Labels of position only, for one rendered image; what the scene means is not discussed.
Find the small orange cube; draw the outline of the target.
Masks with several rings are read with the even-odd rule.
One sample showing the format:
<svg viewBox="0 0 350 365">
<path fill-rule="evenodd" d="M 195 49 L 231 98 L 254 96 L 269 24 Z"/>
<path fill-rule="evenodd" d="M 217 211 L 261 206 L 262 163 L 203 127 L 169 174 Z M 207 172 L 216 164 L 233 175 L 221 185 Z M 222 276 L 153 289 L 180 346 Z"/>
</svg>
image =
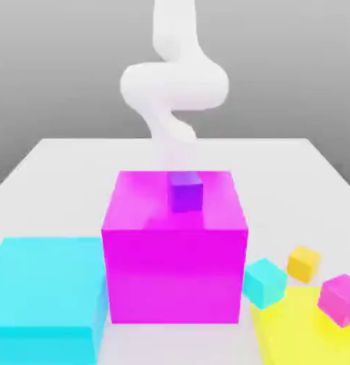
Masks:
<svg viewBox="0 0 350 365">
<path fill-rule="evenodd" d="M 321 255 L 304 246 L 298 246 L 289 255 L 287 273 L 290 277 L 308 284 L 316 275 Z"/>
</svg>

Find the large yellow box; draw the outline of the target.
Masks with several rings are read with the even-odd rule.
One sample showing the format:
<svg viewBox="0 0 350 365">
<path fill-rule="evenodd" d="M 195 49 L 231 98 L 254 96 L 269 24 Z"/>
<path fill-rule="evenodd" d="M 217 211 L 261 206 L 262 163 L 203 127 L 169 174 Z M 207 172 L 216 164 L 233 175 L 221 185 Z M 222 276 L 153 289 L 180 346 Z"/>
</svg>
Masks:
<svg viewBox="0 0 350 365">
<path fill-rule="evenodd" d="M 317 306 L 320 288 L 287 287 L 266 309 L 251 306 L 262 365 L 350 365 L 350 326 Z"/>
</svg>

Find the large cyan box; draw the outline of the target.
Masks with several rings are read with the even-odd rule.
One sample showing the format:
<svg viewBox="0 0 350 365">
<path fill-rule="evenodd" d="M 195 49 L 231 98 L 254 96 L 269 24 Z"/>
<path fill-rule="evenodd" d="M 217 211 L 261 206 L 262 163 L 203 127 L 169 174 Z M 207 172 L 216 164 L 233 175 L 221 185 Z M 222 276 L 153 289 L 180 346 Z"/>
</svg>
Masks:
<svg viewBox="0 0 350 365">
<path fill-rule="evenodd" d="M 99 237 L 0 244 L 0 365 L 97 365 L 108 312 Z"/>
</svg>

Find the large magenta box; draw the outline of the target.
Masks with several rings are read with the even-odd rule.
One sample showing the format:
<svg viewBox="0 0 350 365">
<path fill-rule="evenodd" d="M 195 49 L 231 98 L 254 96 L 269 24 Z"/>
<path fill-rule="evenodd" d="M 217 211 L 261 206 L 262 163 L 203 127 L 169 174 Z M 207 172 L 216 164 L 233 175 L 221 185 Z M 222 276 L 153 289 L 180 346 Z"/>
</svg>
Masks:
<svg viewBox="0 0 350 365">
<path fill-rule="evenodd" d="M 102 226 L 115 324 L 236 324 L 248 226 L 232 175 L 202 171 L 199 212 L 174 213 L 164 171 L 118 174 Z"/>
</svg>

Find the small pink cube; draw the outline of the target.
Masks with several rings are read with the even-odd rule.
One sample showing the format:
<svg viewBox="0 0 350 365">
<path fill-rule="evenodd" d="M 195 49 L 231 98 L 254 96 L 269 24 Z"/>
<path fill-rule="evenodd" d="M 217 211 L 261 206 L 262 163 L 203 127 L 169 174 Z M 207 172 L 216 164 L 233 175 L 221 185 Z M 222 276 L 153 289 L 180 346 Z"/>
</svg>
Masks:
<svg viewBox="0 0 350 365">
<path fill-rule="evenodd" d="M 323 283 L 318 308 L 341 328 L 350 325 L 350 275 L 342 274 Z"/>
</svg>

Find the small purple cube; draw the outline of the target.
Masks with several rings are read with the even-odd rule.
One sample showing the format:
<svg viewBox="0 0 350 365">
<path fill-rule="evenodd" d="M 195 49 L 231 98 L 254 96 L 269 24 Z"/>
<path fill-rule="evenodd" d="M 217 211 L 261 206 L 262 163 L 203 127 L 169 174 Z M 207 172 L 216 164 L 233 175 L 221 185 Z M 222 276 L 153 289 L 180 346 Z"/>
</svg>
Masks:
<svg viewBox="0 0 350 365">
<path fill-rule="evenodd" d="M 203 206 L 203 182 L 196 171 L 170 171 L 168 193 L 172 212 L 199 212 Z"/>
</svg>

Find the small cyan cube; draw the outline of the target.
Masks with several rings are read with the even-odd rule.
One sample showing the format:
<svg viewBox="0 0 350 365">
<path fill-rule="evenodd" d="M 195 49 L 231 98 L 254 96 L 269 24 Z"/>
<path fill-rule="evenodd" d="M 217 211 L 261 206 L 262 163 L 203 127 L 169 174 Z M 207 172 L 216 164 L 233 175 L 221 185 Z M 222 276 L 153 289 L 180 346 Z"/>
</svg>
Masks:
<svg viewBox="0 0 350 365">
<path fill-rule="evenodd" d="M 287 273 L 267 258 L 246 265 L 242 293 L 258 309 L 266 309 L 280 301 L 286 287 Z"/>
</svg>

